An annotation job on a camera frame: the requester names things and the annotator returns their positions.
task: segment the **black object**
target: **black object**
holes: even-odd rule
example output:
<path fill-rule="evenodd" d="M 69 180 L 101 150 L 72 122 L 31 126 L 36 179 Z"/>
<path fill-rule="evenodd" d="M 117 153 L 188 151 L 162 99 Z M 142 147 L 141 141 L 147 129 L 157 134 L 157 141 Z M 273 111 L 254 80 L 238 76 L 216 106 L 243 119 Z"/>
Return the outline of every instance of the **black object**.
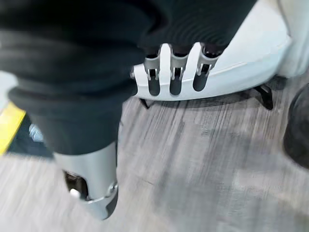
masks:
<path fill-rule="evenodd" d="M 46 148 L 41 136 L 42 134 L 38 128 L 32 124 L 28 115 L 25 115 L 7 152 L 10 155 L 25 155 L 53 159 L 52 152 Z"/>
<path fill-rule="evenodd" d="M 191 51 L 192 45 L 179 46 L 177 44 L 171 44 L 172 53 L 177 57 L 185 57 Z"/>
<path fill-rule="evenodd" d="M 268 109 L 272 110 L 274 108 L 274 103 L 272 99 L 272 91 L 271 88 L 267 85 L 260 85 L 254 87 L 256 91 L 258 91 L 261 94 L 262 97 L 262 105 Z"/>
<path fill-rule="evenodd" d="M 224 52 L 225 49 L 226 49 L 226 46 L 222 47 L 222 46 L 216 46 L 213 44 L 206 44 L 206 43 L 202 44 L 203 55 L 211 59 L 219 57 Z M 205 88 L 209 72 L 211 69 L 213 69 L 215 63 L 216 63 L 216 60 L 215 61 L 205 60 L 201 63 L 198 61 L 198 65 L 202 65 L 202 69 L 201 69 L 200 75 L 196 73 L 194 80 L 193 80 L 193 89 L 196 92 L 200 92 Z"/>
<path fill-rule="evenodd" d="M 48 148 L 92 153 L 118 140 L 122 103 L 137 92 L 130 70 L 145 58 L 138 47 L 227 46 L 255 2 L 1 1 L 0 70 L 16 75 L 9 97 Z M 159 81 L 149 86 L 159 93 Z"/>
<path fill-rule="evenodd" d="M 85 181 L 84 178 L 78 175 L 73 175 L 70 174 L 66 171 L 63 171 L 64 174 L 64 180 L 67 184 L 68 191 L 71 189 L 77 190 L 81 194 L 81 198 L 86 199 L 86 200 L 91 200 L 89 199 L 89 193 L 88 193 L 88 187 L 87 187 L 87 182 Z"/>
<path fill-rule="evenodd" d="M 149 105 L 147 104 L 146 100 L 145 99 L 142 99 L 142 98 L 139 98 L 141 104 L 146 108 L 146 109 L 149 109 Z"/>
<path fill-rule="evenodd" d="M 309 84 L 294 97 L 289 108 L 288 124 L 283 138 L 286 155 L 309 169 Z"/>
<path fill-rule="evenodd" d="M 116 209 L 117 202 L 118 202 L 118 195 L 119 195 L 119 189 L 118 189 L 115 197 L 112 199 L 112 201 L 106 206 L 106 209 L 108 211 L 108 217 L 107 218 L 109 218 Z"/>

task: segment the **yellow mat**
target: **yellow mat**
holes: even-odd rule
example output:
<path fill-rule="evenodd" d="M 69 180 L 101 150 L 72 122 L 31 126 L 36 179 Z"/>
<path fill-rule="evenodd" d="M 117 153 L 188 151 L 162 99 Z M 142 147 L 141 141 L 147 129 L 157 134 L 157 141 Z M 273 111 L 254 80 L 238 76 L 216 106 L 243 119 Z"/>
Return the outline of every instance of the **yellow mat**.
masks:
<path fill-rule="evenodd" d="M 9 102 L 0 113 L 0 155 L 9 148 L 26 112 Z"/>

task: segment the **metal prong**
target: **metal prong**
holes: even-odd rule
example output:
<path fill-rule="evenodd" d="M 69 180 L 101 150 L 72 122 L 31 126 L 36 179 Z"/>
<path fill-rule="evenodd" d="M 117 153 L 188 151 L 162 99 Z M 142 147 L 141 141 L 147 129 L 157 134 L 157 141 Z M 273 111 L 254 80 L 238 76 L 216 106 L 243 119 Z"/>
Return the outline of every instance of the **metal prong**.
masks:
<path fill-rule="evenodd" d="M 220 55 L 215 57 L 215 58 L 207 57 L 207 55 L 204 54 L 203 48 L 202 48 L 200 53 L 199 53 L 199 58 L 198 58 L 198 62 L 197 62 L 197 75 L 198 76 L 201 75 L 204 65 L 209 65 L 208 72 L 211 69 L 213 69 L 213 67 L 215 66 L 219 57 L 220 57 Z"/>
<path fill-rule="evenodd" d="M 145 99 L 139 98 L 142 106 L 144 106 L 147 110 L 149 109 L 149 105 L 147 104 Z"/>
<path fill-rule="evenodd" d="M 152 79 L 159 80 L 160 73 L 160 54 L 155 58 L 145 58 L 144 67 L 147 74 L 147 79 L 151 81 Z"/>
<path fill-rule="evenodd" d="M 267 85 L 260 85 L 254 87 L 254 89 L 261 94 L 263 106 L 268 110 L 272 110 L 274 108 L 274 103 L 271 88 Z"/>
<path fill-rule="evenodd" d="M 170 54 L 170 78 L 171 80 L 175 80 L 175 78 L 179 78 L 179 80 L 182 80 L 183 78 L 183 72 L 185 70 L 185 67 L 187 65 L 189 54 L 184 57 L 178 57 L 174 55 L 173 53 Z"/>

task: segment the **white machine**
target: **white machine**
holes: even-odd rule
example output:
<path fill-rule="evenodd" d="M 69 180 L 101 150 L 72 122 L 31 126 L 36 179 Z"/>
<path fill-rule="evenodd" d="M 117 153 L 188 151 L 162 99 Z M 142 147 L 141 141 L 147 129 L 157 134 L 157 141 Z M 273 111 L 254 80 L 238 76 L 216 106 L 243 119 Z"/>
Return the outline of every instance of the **white machine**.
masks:
<path fill-rule="evenodd" d="M 285 56 L 292 59 L 294 56 L 295 61 L 302 56 L 308 56 L 307 54 L 295 54 L 295 50 L 305 45 L 305 40 L 308 40 L 306 38 L 308 19 L 307 17 L 303 17 L 303 19 L 298 17 L 305 13 L 305 9 L 308 9 L 308 3 L 303 0 L 295 2 L 259 0 L 228 48 L 219 57 L 214 68 L 210 70 L 206 85 L 201 91 L 195 91 L 193 88 L 201 45 L 196 43 L 191 49 L 183 72 L 181 91 L 178 95 L 173 95 L 170 93 L 171 70 L 173 70 L 170 62 L 171 49 L 168 44 L 163 44 L 159 61 L 159 94 L 157 96 L 150 94 L 147 75 L 144 65 L 141 64 L 134 67 L 134 75 L 138 85 L 136 96 L 154 101 L 207 98 L 259 86 L 277 73 L 285 77 L 303 73 L 307 64 L 305 64 L 305 68 L 298 67 L 291 73 L 293 71 L 291 66 L 296 64 L 285 61 L 287 60 Z M 297 43 L 292 46 L 293 51 L 287 53 L 292 44 L 291 32 L 289 25 L 287 25 L 289 23 L 288 17 L 292 17 L 291 23 L 299 22 L 293 31 Z M 308 63 L 308 58 L 304 58 L 300 62 Z"/>

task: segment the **gray wood floor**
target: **gray wood floor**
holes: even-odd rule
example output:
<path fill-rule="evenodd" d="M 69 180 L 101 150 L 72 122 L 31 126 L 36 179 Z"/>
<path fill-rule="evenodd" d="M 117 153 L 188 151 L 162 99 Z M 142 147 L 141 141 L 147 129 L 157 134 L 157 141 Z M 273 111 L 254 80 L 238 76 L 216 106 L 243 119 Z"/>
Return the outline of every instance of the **gray wood floor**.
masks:
<path fill-rule="evenodd" d="M 308 232 L 309 172 L 281 149 L 286 115 L 308 74 L 274 80 L 275 108 L 254 90 L 124 109 L 120 199 L 90 217 L 44 160 L 3 157 L 0 230 L 6 232 Z"/>

